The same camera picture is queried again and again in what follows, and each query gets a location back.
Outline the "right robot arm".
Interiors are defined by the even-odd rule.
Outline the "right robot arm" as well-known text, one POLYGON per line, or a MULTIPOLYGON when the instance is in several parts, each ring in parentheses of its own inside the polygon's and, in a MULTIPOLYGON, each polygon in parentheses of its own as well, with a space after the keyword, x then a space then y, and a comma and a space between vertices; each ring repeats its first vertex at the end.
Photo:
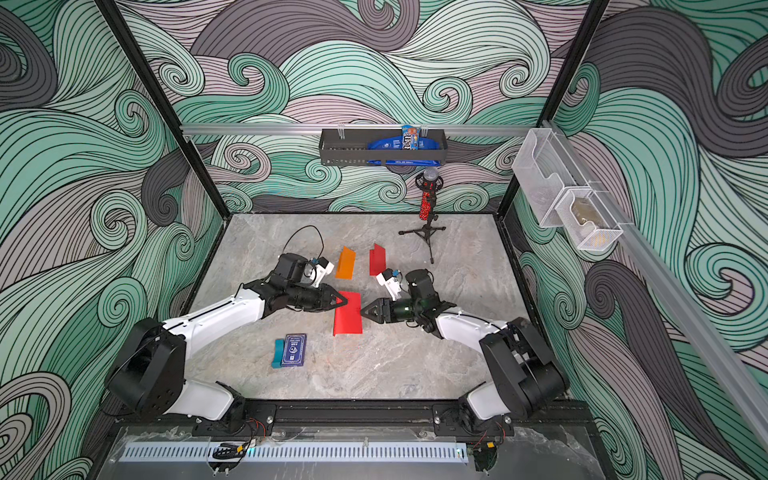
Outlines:
POLYGON ((491 380, 458 400, 465 431, 484 432, 493 421, 526 420, 570 388, 554 352, 529 320, 504 323, 463 312, 440 298, 426 269, 405 275, 406 296, 398 272, 386 269, 376 280, 388 295, 363 307, 363 317, 382 325, 405 323, 482 355, 491 380))

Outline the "orange square paper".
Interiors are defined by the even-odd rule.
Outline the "orange square paper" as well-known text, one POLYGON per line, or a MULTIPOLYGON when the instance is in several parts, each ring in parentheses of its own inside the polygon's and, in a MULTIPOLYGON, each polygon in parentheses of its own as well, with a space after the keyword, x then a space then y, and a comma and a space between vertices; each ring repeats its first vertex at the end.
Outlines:
POLYGON ((351 280, 354 276, 356 252, 349 247, 342 248, 335 277, 342 280, 351 280))

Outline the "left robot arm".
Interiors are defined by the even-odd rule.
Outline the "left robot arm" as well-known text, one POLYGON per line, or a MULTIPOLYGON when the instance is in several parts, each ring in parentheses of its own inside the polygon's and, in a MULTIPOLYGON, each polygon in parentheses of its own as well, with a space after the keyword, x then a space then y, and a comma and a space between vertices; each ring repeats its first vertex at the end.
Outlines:
POLYGON ((145 318, 130 330, 105 380, 106 390, 142 421, 184 415, 217 435, 246 426, 246 400, 221 382, 186 377, 186 363, 227 334, 282 309, 322 313, 347 304, 324 279, 334 269, 324 257, 283 253, 263 278, 240 285, 230 297, 187 315, 145 318))

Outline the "red square paper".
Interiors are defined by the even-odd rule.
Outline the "red square paper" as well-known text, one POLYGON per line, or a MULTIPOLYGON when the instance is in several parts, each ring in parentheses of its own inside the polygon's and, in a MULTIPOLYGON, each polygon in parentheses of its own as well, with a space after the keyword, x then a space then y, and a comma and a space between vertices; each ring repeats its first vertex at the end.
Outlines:
POLYGON ((375 244, 369 251, 369 274, 376 277, 384 272, 386 268, 386 249, 381 245, 375 244))
POLYGON ((347 291, 340 294, 346 299, 346 304, 334 310, 333 335, 361 335, 361 294, 347 291))

